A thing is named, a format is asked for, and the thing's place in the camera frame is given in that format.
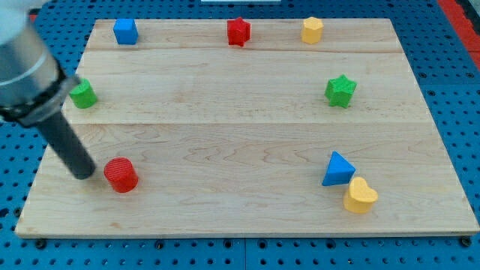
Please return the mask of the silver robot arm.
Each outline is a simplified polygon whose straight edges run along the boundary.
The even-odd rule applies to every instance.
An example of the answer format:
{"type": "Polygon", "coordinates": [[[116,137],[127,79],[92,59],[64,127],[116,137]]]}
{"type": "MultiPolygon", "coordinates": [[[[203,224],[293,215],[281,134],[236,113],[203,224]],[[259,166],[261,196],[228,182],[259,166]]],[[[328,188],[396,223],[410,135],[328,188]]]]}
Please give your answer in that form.
{"type": "Polygon", "coordinates": [[[66,75],[29,18],[29,11],[43,3],[1,2],[1,118],[37,128],[70,173],[87,179],[95,162],[61,108],[81,80],[66,75]]]}

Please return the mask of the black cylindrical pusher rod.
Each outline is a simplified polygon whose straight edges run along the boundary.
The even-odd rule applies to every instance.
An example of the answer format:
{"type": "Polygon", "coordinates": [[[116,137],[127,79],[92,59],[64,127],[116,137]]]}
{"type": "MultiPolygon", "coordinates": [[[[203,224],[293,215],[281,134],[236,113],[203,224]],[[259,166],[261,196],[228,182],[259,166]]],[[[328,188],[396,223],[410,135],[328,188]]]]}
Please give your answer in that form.
{"type": "Polygon", "coordinates": [[[76,179],[87,179],[95,172],[95,162],[62,112],[38,123],[37,129],[76,179]]]}

